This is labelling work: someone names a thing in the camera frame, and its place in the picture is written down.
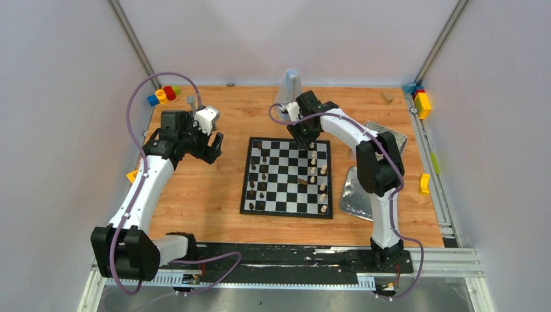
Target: yellow block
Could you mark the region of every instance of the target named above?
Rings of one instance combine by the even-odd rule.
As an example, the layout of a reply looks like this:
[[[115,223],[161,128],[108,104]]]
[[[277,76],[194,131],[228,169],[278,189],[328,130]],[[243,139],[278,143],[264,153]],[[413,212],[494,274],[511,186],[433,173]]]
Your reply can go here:
[[[429,103],[429,98],[427,93],[418,92],[417,96],[413,100],[415,102],[415,107],[419,111],[419,119],[425,119],[429,116],[431,107]]]
[[[422,174],[421,175],[421,180],[419,182],[419,194],[421,194],[421,195],[430,194],[429,180],[430,180],[430,175],[429,174]]]
[[[136,181],[136,176],[138,175],[138,170],[134,170],[126,175],[128,180],[130,180],[130,183],[134,183]]]
[[[156,95],[157,99],[159,99],[159,103],[161,103],[161,104],[167,104],[168,103],[168,99],[166,98],[166,94],[164,93],[164,91],[162,89],[158,89],[157,91],[155,91],[155,95]]]

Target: yellow curved block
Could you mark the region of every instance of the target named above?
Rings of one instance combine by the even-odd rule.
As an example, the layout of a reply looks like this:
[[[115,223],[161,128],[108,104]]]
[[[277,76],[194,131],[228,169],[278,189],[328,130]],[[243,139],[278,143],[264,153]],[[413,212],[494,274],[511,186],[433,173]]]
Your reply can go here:
[[[162,89],[158,89],[157,91],[155,91],[155,96],[157,97],[157,99],[159,99],[159,103],[161,104],[168,103],[168,98],[166,98],[166,94]]]
[[[138,170],[134,170],[126,175],[128,180],[130,180],[130,183],[134,183],[136,181],[136,176],[138,175]]]
[[[420,180],[420,183],[419,183],[419,194],[421,194],[421,195],[430,194],[429,180],[430,180],[430,175],[429,174],[422,174],[421,175],[421,180]]]

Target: green block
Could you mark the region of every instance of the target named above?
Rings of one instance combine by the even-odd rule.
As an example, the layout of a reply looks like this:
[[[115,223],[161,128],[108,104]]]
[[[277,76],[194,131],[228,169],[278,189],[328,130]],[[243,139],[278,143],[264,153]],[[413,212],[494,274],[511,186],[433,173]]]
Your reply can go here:
[[[433,152],[431,152],[431,160],[432,160],[432,165],[434,167],[434,171],[439,176],[440,175],[440,168],[438,168],[438,163],[436,162],[436,155],[434,155]]]
[[[174,93],[176,93],[177,96],[180,95],[180,88],[178,88],[178,86],[171,86],[172,87],[172,90],[174,90]]]

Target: robotic arm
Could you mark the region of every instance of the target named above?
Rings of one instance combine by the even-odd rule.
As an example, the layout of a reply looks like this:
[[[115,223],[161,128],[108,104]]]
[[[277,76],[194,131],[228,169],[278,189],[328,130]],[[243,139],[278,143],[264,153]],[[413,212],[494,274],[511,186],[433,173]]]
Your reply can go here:
[[[151,240],[147,234],[159,196],[184,155],[189,153],[212,164],[222,154],[220,146],[224,139],[223,134],[217,133],[212,146],[208,146],[214,123],[219,116],[219,112],[210,106],[198,110],[195,115],[183,110],[165,110],[161,113],[160,128],[155,130],[144,145],[148,165],[145,174],[147,179],[117,239],[115,269],[121,279],[151,281],[160,266],[186,255],[194,257],[196,242],[191,234],[169,233],[160,240]],[[142,159],[136,182],[132,184],[122,206],[108,226],[96,227],[90,237],[103,277],[112,277],[109,250],[115,227],[131,204],[131,198],[138,190],[138,181],[143,175]]]
[[[348,122],[347,120],[353,120],[337,104],[331,101],[321,103],[312,91],[301,94],[296,98],[296,102],[285,105],[283,112],[288,114],[292,122],[317,114],[314,118],[287,126],[288,131],[303,149],[307,149],[309,144],[325,131],[335,135],[355,151],[358,180],[370,194],[374,227],[371,247],[381,264],[392,263],[404,250],[404,242],[392,230],[389,211],[389,197],[400,185],[400,180],[388,160],[377,160],[376,154],[381,151],[364,132],[369,132],[377,138],[400,173],[404,175],[404,166],[394,135],[390,132],[378,133],[369,130],[357,122],[356,125]],[[393,223],[398,230],[396,211],[393,215]]]

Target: white wall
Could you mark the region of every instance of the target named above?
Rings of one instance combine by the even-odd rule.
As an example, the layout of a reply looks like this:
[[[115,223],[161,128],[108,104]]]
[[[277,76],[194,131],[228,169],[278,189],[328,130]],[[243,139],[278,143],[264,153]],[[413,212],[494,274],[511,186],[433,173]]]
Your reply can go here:
[[[0,29],[0,310],[75,311],[136,164],[124,112],[145,75],[106,1],[2,1]]]
[[[477,0],[425,87],[444,183],[497,311],[548,311],[550,1]]]
[[[120,0],[156,71],[200,84],[410,83],[457,0]],[[173,83],[161,78],[163,83]]]

